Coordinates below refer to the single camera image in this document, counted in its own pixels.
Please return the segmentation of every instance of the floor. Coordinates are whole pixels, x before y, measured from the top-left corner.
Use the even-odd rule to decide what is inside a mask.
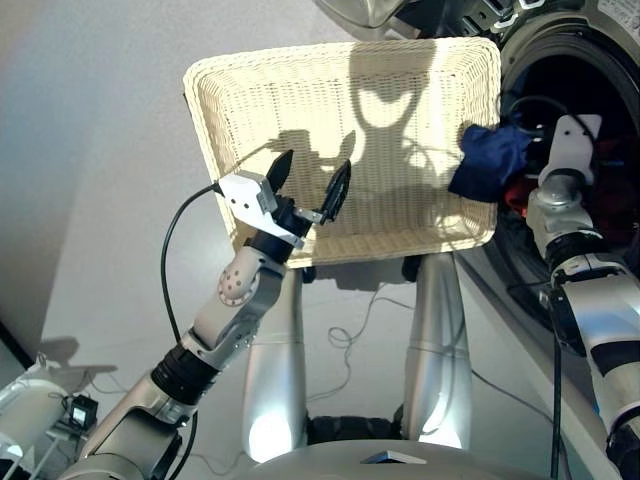
[[[302,0],[19,3],[0,7],[12,25],[3,33],[8,43],[0,42],[0,158],[12,160],[0,185],[0,216],[13,227],[0,242],[0,270],[14,268],[16,258],[28,261],[11,282],[3,280],[0,304],[12,318],[31,319],[16,328],[63,366],[70,390],[100,402],[103,416],[173,344],[160,246],[176,207],[209,181],[181,96],[184,71],[205,56],[353,37]],[[25,192],[27,179],[33,188]],[[169,252],[181,328],[231,256],[217,206],[204,198],[181,220]],[[413,286],[398,283],[397,262],[353,268],[350,284],[329,269],[305,286],[309,394],[343,381],[327,329],[356,331],[377,282],[391,282],[384,296],[413,304]],[[390,417],[402,399],[410,320],[410,309],[378,302],[354,348],[351,381],[311,403],[310,414]],[[474,368],[539,403],[485,320],[468,326]],[[232,478],[251,466],[239,455],[245,364],[243,355],[203,400],[181,478]],[[481,383],[474,382],[473,405],[472,451],[546,474],[545,421]]]

